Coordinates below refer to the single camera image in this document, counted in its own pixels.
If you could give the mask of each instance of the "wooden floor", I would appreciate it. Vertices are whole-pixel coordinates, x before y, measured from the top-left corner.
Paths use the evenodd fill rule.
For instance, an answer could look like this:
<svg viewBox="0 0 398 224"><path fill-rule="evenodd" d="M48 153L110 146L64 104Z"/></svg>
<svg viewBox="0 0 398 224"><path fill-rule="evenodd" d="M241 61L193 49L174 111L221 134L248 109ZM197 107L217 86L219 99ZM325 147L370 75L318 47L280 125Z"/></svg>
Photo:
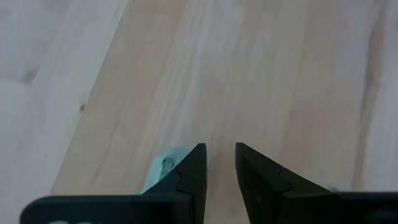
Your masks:
<svg viewBox="0 0 398 224"><path fill-rule="evenodd" d="M248 223L235 142L326 188L398 190L397 86L395 0L3 0L0 223L51 188L137 194L199 142L207 223Z"/></svg>
<svg viewBox="0 0 398 224"><path fill-rule="evenodd" d="M53 194L136 194L170 146L208 148L207 223L247 223L245 142L341 190L397 190L398 2L133 0Z"/></svg>

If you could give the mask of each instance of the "light wood surface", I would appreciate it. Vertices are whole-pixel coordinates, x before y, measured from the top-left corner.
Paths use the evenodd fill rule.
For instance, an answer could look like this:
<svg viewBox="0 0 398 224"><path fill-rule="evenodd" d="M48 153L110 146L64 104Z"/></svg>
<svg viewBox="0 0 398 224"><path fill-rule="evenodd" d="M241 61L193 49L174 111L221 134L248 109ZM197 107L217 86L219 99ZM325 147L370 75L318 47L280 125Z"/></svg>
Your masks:
<svg viewBox="0 0 398 224"><path fill-rule="evenodd" d="M207 223L248 222L235 142L326 188L396 188L374 177L396 167L396 59L380 58L396 54L384 46L396 46L396 10L373 0L129 1L53 194L136 194L156 154L198 142L208 148Z"/></svg>
<svg viewBox="0 0 398 224"><path fill-rule="evenodd" d="M127 1L0 1L0 223L48 195Z"/></svg>

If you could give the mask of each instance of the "black plastic object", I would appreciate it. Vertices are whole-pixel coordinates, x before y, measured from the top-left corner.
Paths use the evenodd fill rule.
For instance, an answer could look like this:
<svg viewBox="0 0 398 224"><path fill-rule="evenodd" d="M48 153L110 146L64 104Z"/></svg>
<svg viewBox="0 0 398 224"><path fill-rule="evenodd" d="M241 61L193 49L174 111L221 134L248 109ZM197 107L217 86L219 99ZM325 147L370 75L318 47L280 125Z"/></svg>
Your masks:
<svg viewBox="0 0 398 224"><path fill-rule="evenodd" d="M45 197L29 204L20 221L202 224L206 185L206 145L198 144L174 170L142 195Z"/></svg>
<svg viewBox="0 0 398 224"><path fill-rule="evenodd" d="M243 143L235 159L251 224L398 223L397 193L330 192Z"/></svg>

